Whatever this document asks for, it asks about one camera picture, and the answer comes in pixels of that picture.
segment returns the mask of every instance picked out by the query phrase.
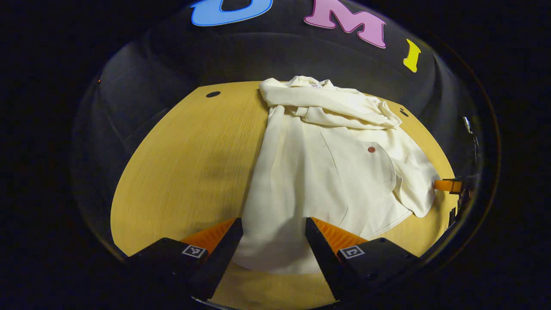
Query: wood grain surface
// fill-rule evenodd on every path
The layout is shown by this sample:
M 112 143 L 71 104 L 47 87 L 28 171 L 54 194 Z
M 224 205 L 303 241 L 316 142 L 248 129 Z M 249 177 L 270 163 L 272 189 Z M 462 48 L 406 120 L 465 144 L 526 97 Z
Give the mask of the wood grain surface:
M 268 118 L 259 83 L 199 87 L 147 135 L 121 176 L 111 209 L 113 239 L 124 253 L 241 216 Z M 211 92 L 220 94 L 206 97 Z M 405 107 L 387 102 L 440 177 L 453 178 L 427 129 Z M 420 256 L 447 228 L 457 199 L 438 191 L 425 217 L 409 216 L 381 237 Z M 309 309 L 335 302 L 321 273 L 274 275 L 233 263 L 210 301 L 239 309 Z

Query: cream shirt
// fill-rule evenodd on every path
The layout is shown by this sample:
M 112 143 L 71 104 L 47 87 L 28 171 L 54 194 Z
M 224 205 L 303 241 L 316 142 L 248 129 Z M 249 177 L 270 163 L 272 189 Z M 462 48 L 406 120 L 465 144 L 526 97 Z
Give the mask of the cream shirt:
M 306 217 L 372 239 L 430 210 L 439 176 L 385 101 L 304 76 L 267 79 L 260 91 L 268 124 L 234 262 L 278 274 L 320 272 Z

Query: pink letter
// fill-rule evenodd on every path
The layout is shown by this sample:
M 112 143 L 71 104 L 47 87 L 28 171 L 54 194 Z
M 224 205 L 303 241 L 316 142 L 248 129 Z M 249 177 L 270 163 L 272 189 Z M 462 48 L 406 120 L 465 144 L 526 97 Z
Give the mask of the pink letter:
M 344 32 L 351 33 L 363 24 L 364 30 L 358 32 L 358 36 L 382 49 L 386 47 L 382 30 L 382 27 L 386 25 L 385 22 L 368 12 L 352 14 L 337 0 L 314 0 L 314 11 L 311 16 L 306 16 L 304 21 L 312 26 L 333 29 L 337 25 L 331 21 L 331 13 L 335 15 Z

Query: black background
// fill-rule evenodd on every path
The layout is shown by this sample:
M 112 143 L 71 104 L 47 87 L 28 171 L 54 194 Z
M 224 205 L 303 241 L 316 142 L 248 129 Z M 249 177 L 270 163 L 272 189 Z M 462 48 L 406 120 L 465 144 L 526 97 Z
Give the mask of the black background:
M 405 28 L 422 25 L 469 64 L 503 138 L 498 195 L 473 240 L 430 279 L 373 300 L 378 308 L 539 308 L 548 303 L 544 210 L 551 55 L 544 5 L 501 1 L 365 3 Z M 0 301 L 26 308 L 186 308 L 123 277 L 85 228 L 68 183 L 71 120 L 96 70 L 123 44 L 183 6 L 176 1 L 20 2 L 2 9 L 2 95 L 14 167 Z

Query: orange gripper pad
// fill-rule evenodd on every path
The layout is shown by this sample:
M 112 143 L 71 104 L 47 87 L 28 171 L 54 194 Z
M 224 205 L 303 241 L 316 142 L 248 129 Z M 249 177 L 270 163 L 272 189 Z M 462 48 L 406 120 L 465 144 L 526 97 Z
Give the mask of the orange gripper pad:
M 366 239 L 347 232 L 342 228 L 338 228 L 335 225 L 331 225 L 315 217 L 312 217 L 312 220 L 316 223 L 317 228 L 323 234 L 335 255 L 337 255 L 340 249 L 367 242 Z
M 181 242 L 205 248 L 210 255 L 236 219 L 237 218 L 232 218 L 231 220 L 224 221 L 213 227 L 194 233 L 193 235 L 182 239 Z
M 436 180 L 434 181 L 434 189 L 458 192 L 458 191 L 461 191 L 461 182 L 449 181 L 449 180 Z

